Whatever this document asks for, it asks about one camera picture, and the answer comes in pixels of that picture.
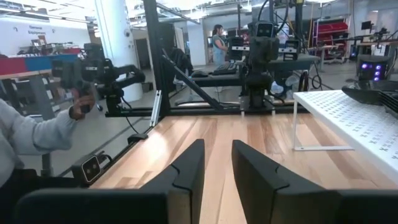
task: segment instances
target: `metal stand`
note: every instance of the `metal stand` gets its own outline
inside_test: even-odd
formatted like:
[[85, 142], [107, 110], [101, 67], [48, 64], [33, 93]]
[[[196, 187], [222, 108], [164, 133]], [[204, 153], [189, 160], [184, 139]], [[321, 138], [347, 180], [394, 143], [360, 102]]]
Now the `metal stand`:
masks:
[[[34, 75], [29, 78], [29, 83], [35, 96], [36, 104], [43, 120], [53, 119], [55, 117], [50, 98], [43, 83], [41, 75]], [[44, 154], [42, 156], [42, 170], [41, 176], [50, 177], [53, 174], [51, 163], [51, 154]]]
[[154, 109], [150, 117], [150, 127], [155, 127], [159, 120], [160, 106], [162, 104], [162, 90], [157, 90], [155, 94]]
[[[300, 41], [304, 39], [303, 36], [303, 5], [304, 0], [296, 0], [296, 13], [295, 13], [295, 33], [297, 34], [294, 37], [296, 40]], [[301, 52], [302, 45], [298, 45], [298, 52]]]
[[293, 113], [293, 150], [295, 151], [340, 151], [340, 150], [353, 150], [349, 146], [298, 146], [296, 140], [297, 128], [297, 100], [294, 100], [294, 113]]

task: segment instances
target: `white rack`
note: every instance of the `white rack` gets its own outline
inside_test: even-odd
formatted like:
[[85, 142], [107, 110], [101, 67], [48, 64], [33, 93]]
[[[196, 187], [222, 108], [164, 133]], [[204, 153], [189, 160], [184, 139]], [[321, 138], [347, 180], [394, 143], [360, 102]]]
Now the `white rack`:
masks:
[[[398, 119], [386, 113], [383, 106], [364, 105], [346, 96], [341, 90], [294, 93], [294, 133], [297, 103], [324, 122], [357, 152], [398, 184]], [[297, 147], [294, 149], [342, 150], [344, 146]]]

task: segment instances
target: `wooden tabletop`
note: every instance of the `wooden tabletop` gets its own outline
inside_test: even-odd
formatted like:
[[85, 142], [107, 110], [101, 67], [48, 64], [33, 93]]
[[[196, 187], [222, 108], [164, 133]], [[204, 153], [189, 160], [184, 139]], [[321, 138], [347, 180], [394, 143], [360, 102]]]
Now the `wooden tabletop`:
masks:
[[[245, 224], [234, 183], [232, 140], [239, 139], [286, 168], [328, 189], [396, 189], [397, 186], [355, 151], [294, 152], [292, 114], [276, 116], [168, 116], [126, 153], [93, 189], [136, 189], [155, 177], [191, 143], [206, 147], [202, 224]], [[298, 116], [302, 145], [345, 145], [310, 114]]]

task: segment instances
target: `workbench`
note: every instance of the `workbench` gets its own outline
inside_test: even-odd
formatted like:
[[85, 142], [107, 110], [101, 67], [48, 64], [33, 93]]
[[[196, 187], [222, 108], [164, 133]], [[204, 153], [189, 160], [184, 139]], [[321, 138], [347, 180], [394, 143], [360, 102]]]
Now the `workbench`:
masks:
[[[345, 145], [310, 114], [297, 116], [300, 144]], [[292, 150], [292, 114], [275, 116], [167, 116], [120, 158], [91, 189], [138, 189], [174, 161], [196, 139], [205, 140], [202, 224], [245, 224], [234, 181], [231, 148], [242, 140], [286, 168], [327, 189], [396, 189], [356, 151]]]

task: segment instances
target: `wall sign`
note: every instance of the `wall sign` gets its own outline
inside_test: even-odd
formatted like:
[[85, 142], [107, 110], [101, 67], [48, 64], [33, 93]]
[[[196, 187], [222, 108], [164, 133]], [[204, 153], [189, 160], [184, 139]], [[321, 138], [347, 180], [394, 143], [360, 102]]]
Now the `wall sign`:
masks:
[[45, 35], [43, 27], [41, 27], [41, 26], [29, 25], [29, 30], [27, 32], [28, 32], [28, 34], [33, 34], [33, 35]]

